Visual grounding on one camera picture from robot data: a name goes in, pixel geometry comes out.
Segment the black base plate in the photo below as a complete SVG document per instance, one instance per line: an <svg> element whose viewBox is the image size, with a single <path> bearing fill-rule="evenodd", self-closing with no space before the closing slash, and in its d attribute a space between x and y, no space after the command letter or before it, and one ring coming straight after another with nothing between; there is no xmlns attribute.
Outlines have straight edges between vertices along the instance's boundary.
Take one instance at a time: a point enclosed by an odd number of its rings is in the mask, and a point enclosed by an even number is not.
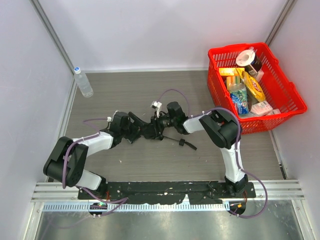
<svg viewBox="0 0 320 240"><path fill-rule="evenodd" d="M252 199L256 197L254 184L246 183L244 188L231 193L231 187L223 181L136 181L106 183L100 190L91 190L99 199L121 201L132 205L174 205L181 204L188 197L191 205L219 204L222 199Z"/></svg>

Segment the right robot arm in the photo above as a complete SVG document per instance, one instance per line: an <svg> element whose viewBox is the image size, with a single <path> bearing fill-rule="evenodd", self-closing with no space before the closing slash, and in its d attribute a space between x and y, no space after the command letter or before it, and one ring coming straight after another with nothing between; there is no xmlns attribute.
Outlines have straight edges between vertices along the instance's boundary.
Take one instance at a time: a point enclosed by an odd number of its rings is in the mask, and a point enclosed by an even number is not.
<svg viewBox="0 0 320 240"><path fill-rule="evenodd" d="M151 122L157 135L161 135L165 128L175 128L182 135L205 131L221 151L227 191L233 197L244 192L248 175L244 172L240 153L242 127L231 111L215 107L196 116L186 116L176 101L168 103L167 113L161 111L159 101L154 101L151 107L154 109Z"/></svg>

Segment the clear plastic bottle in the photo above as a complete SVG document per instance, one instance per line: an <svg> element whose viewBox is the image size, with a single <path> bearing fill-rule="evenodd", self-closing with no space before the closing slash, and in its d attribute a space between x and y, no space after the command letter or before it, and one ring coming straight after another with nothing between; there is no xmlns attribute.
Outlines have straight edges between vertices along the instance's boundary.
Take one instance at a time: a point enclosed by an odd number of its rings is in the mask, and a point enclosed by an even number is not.
<svg viewBox="0 0 320 240"><path fill-rule="evenodd" d="M93 96L94 92L89 82L87 75L79 68L75 67L74 71L74 80L85 98L90 98Z"/></svg>

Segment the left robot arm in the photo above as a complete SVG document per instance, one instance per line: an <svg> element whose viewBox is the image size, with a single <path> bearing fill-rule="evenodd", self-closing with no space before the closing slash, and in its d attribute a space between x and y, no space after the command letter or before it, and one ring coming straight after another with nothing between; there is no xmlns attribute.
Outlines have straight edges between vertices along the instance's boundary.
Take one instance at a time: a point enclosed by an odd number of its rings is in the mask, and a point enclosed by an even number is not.
<svg viewBox="0 0 320 240"><path fill-rule="evenodd" d="M133 143L139 138L139 127L134 124L132 112L116 111L109 126L81 138L60 137L43 167L43 173L62 187L78 187L102 198L107 194L107 180L85 170L87 157L119 145L122 139Z"/></svg>

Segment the yellow box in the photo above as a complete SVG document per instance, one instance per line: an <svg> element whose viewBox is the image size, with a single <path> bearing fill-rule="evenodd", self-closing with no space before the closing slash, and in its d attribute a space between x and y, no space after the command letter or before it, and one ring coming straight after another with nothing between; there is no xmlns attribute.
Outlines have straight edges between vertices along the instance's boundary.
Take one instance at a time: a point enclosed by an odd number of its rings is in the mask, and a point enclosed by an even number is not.
<svg viewBox="0 0 320 240"><path fill-rule="evenodd" d="M228 76L238 76L238 70L244 70L242 67L220 67L218 69L219 74L222 77L228 77Z"/></svg>

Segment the yellow snack bag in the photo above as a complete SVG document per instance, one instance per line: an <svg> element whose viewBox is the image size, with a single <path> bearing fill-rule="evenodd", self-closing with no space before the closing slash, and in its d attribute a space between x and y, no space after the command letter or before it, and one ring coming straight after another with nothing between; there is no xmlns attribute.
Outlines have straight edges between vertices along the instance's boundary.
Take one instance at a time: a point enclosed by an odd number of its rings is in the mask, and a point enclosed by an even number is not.
<svg viewBox="0 0 320 240"><path fill-rule="evenodd" d="M256 81L254 77L249 75L246 71L243 71L241 73L243 82L246 86L246 88L249 90L249 92L252 94L252 96L258 101L263 102L266 100L266 96L259 85L259 83Z"/></svg>

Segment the black folding umbrella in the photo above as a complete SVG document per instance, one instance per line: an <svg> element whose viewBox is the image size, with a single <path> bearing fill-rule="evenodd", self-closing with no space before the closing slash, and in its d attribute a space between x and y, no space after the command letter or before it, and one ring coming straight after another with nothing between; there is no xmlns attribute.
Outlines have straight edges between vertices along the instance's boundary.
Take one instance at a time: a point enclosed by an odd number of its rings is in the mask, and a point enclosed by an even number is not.
<svg viewBox="0 0 320 240"><path fill-rule="evenodd" d="M168 121L168 120L159 120L161 126L164 128L171 128L173 127L173 125ZM181 138L181 139L174 139L172 137L169 136L165 136L164 135L164 130L163 130L163 139L168 139L168 140L172 140L178 143L179 146L183 147L183 146L188 146L191 149L193 149L194 151L196 151L198 148L196 146L194 146L192 143L186 141L185 139ZM149 139L149 140L157 140L157 139L153 139L153 127L151 125L151 123L148 123L146 125L144 125L143 127L140 127L140 135L143 136L145 139Z"/></svg>

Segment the pink white box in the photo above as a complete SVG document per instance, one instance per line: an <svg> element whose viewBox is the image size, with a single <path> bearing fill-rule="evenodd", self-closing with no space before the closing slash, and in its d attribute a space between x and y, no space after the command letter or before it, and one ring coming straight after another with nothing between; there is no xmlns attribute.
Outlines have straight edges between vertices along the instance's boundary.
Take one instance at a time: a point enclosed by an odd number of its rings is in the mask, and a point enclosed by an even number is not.
<svg viewBox="0 0 320 240"><path fill-rule="evenodd" d="M273 110L272 106L265 100L251 106L250 112L261 117L265 116Z"/></svg>

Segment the blue green snack packet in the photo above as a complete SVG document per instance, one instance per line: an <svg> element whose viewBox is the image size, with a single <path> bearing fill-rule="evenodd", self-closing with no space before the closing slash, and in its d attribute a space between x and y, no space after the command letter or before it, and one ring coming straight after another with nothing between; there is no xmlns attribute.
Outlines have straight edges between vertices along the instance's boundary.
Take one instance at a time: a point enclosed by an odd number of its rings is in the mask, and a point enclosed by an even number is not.
<svg viewBox="0 0 320 240"><path fill-rule="evenodd" d="M247 91L245 89L230 92L230 98L238 115L247 115L250 112Z"/></svg>

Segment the red plastic basket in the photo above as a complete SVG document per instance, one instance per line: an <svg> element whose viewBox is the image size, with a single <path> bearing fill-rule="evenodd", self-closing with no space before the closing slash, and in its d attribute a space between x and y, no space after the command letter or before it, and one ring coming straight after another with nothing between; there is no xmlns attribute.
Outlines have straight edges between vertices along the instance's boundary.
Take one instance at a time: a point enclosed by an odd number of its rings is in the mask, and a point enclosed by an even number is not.
<svg viewBox="0 0 320 240"><path fill-rule="evenodd" d="M243 134L273 130L293 116L303 114L308 110L296 86L288 80L279 66L278 59L264 42L239 43L208 50L207 86L214 105L224 107L235 115L238 114L218 68L235 67L236 57L240 52L251 47L262 61L264 75L259 85L266 96L266 101L272 108L280 110L280 114L249 118L238 117Z"/></svg>

